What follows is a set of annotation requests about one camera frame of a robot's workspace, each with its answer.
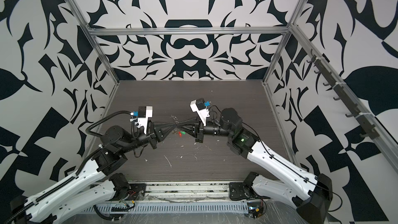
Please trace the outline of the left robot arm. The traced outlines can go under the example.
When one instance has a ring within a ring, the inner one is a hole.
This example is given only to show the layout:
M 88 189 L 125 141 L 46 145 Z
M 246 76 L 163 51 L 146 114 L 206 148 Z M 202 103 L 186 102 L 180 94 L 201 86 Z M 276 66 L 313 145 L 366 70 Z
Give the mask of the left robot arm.
M 147 122 L 136 132 L 114 125 L 100 135 L 102 146 L 88 155 L 71 175 L 28 198 L 11 201 L 12 215 L 6 224 L 61 223 L 80 211 L 105 201 L 124 200 L 131 187 L 116 171 L 127 161 L 126 153 L 138 148 L 156 148 L 175 123 Z

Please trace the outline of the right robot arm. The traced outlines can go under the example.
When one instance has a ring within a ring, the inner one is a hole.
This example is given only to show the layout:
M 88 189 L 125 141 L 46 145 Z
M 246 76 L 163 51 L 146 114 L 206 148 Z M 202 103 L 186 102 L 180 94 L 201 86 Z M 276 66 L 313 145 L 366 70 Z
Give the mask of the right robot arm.
M 250 173 L 245 184 L 259 197 L 267 197 L 293 207 L 309 224 L 326 221 L 333 200 L 332 181 L 325 174 L 307 172 L 269 148 L 253 129 L 248 130 L 233 108 L 225 108 L 218 120 L 210 120 L 208 111 L 177 123 L 182 131 L 202 142 L 205 135 L 228 139 L 227 146 L 237 155 L 269 171 L 278 181 Z

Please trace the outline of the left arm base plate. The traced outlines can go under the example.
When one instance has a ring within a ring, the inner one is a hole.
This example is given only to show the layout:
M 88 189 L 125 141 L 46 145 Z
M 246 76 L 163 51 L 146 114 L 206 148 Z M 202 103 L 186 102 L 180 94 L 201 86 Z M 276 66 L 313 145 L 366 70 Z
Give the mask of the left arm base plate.
M 147 184 L 145 183 L 129 183 L 129 190 L 124 198 L 125 201 L 136 201 L 143 198 L 146 194 Z

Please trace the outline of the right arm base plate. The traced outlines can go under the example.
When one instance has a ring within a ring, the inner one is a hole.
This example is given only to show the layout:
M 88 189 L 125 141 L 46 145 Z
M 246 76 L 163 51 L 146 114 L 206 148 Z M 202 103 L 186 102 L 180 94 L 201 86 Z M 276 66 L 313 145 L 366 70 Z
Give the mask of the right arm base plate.
M 254 190 L 248 187 L 245 183 L 237 182 L 229 183 L 229 198 L 232 201 L 270 199 L 269 197 L 261 197 L 257 195 Z

